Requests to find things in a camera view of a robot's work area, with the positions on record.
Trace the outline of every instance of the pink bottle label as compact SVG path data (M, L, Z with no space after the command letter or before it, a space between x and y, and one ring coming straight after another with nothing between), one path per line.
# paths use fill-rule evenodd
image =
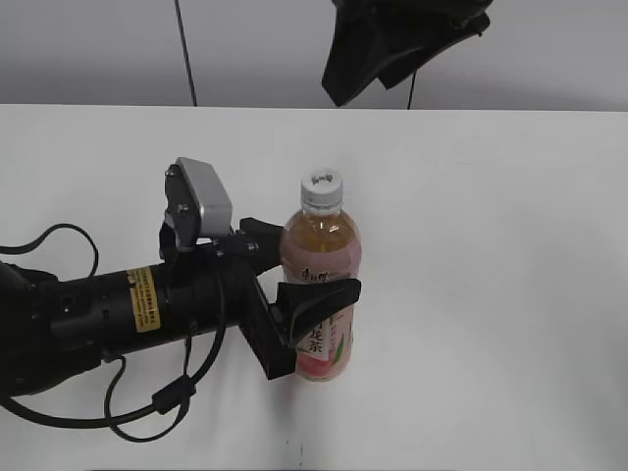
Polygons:
M295 245L282 246L282 263L288 283L326 283L355 278L362 247L359 238L333 252L310 252ZM299 367L307 375L323 378L350 353L353 343L353 306L321 323L298 345Z

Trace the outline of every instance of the plastic bottle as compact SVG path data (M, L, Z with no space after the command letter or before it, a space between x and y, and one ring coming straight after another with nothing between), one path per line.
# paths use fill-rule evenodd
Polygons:
M286 224L282 265L289 283L357 277L362 247L355 223L342 211L342 178L319 170L301 180L301 210ZM353 344L353 306L320 324L297 348L296 373L329 381L342 372Z

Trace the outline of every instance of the white tabletop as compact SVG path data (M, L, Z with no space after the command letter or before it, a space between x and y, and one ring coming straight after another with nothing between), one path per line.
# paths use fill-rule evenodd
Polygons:
M626 468L627 114L4 105L0 244L73 222L101 273L157 263L163 172L179 156L215 166L234 221L280 224L302 173L343 173L364 245L348 369L267 382L231 329L168 438L130 445L0 410L3 469ZM58 233L13 260L67 280L90 256ZM262 277L271 299L280 276ZM182 360L180 343L131 355L114 409L147 403ZM116 369L22 401L101 416Z

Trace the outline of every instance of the black cable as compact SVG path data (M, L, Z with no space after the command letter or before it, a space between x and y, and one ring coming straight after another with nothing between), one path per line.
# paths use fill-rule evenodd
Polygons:
M192 76L192 65L189 62L187 40L185 39L185 28L183 27L183 18L181 15L181 5L179 4L179 0L175 0L175 11L177 12L177 24L179 25L179 36L181 37L181 46L183 49L183 60L185 61L185 72L187 73L189 94L192 97L192 106L198 106L198 102L196 101L196 88L194 87L194 77Z
M412 109L412 98L414 98L414 84L416 83L416 73L417 71L414 71L414 74L412 74L412 84L410 85L410 96L408 98L408 110Z
M223 340L225 339L225 332L227 331L227 308L225 306L225 290L223 288L223 281L220 278L220 273L218 273L218 269L214 270L214 276L216 278L216 284L218 285L219 297L220 297L220 314L218 318L218 329L216 330L216 336L214 337L214 342L212 343L212 347L207 354L207 358L200 365L198 371L194 373L192 376L192 383L198 384L200 380L207 374L209 369L216 361L216 357L218 356L218 352L220 351L221 346L223 346Z
M36 238L33 242L25 243L24 245L19 245L17 247L0 245L0 253L4 255L24 255L25 253L33 252L35 248L41 245L41 243L48 238L48 236L50 236L55 231L59 231L60 229L70 229L71 231L76 231L87 239L89 245L91 245L91 248L94 252L94 261L91 264L91 270L89 271L88 275L90 278L93 277L96 274L96 270L98 270L98 261L100 259L100 255L98 254L98 247L96 247L96 244L84 229L80 228L79 226L75 226L74 224L55 224L54 226L46 229L43 234Z
M212 367L212 365L216 361L218 352L223 346L225 332L227 331L227 312L226 312L226 306L225 306L225 292L224 292L224 287L223 287L223 281L220 278L218 269L214 270L214 275L216 278L216 284L218 286L218 292L219 292L219 297L220 297L219 326L218 326L218 330L216 331L216 336L214 337L212 347L210 348L209 353L207 354L207 358L205 358L205 361L203 361L198 371L191 378L187 375L187 367L189 366L189 357L191 355L192 339L191 337L187 337L185 339L185 359L183 361L183 376L180 377L180 380L189 381L192 387L195 386L200 380L203 379L203 377L207 374L207 372L209 372L209 369ZM168 427L166 430L164 430L163 432L160 432L157 435L154 435L152 437L145 437L145 438L134 437L133 435L129 435L128 433L120 429L120 427L118 427L115 423L113 423L112 421L113 417L111 415L111 398L113 396L113 392L114 392L114 389L116 388L116 385L120 382L120 379L122 378L122 376L125 373L125 370L127 369L127 359L124 356L116 355L115 359L120 360L122 363L121 363L120 370L118 370L118 373L116 373L116 376L114 376L113 380L111 381L111 384L109 385L109 388L107 388L107 392L105 394L105 403L104 403L105 419L109 422L109 428L111 429L111 431L114 434L116 434L118 437L120 437L121 439L126 440L127 442L131 442L134 444L146 444L149 442L155 442L165 437L166 435L171 433L173 430L175 430L175 428L185 418L185 415L187 414L189 410L189 403L191 400L191 394L189 393L190 389L184 389L184 388L180 389L181 402L179 404L179 412L177 413L177 417L175 418L175 421L172 423L170 427Z
M183 363L183 374L185 376L187 376L186 369L187 369L187 364L189 362L190 353L191 353L191 342L186 340L185 341L185 361ZM116 434L118 437L120 437L121 439L126 440L127 442L131 442L132 444L147 444L149 442L155 442L167 436L168 434L170 434L185 418L185 415L187 415L187 412L189 410L190 395L182 394L182 400L179 405L179 412L177 413L177 417L175 418L175 421L172 423L172 425L168 427L166 430L164 430L163 432L160 432L157 435L153 435L152 437L134 437L133 435L129 435L127 432L125 432L120 427L118 427L118 425L116 425L116 423L113 421L113 416L111 415L111 398L113 396L114 389L118 385L118 382L121 380L122 376L125 374L125 370L127 369L127 359L124 356L116 355L115 359L120 360L122 364L120 366L120 370L118 370L118 373L116 373L116 376L114 376L113 380L111 380L109 387L107 388L107 392L105 393L105 403L104 403L105 419L107 420L111 431L114 434Z
M7 409L14 415L17 415L21 419L25 419L28 422L33 422L45 427L53 427L56 429L105 429L107 428L107 422L104 419L68 419L65 417L53 417L51 415L41 414L32 409L29 409L11 397L0 393L0 405ZM148 405L141 409L137 409L134 412L128 414L119 415L113 417L113 420L117 424L128 424L135 420L146 417L147 415L155 412L152 405Z

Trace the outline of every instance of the bolt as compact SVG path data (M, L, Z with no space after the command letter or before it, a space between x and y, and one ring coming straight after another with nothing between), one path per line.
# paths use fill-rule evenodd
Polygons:
M186 204L180 204L179 206L177 206L177 214L179 214L180 216L185 216L187 215L187 213L189 213L189 206L187 206Z

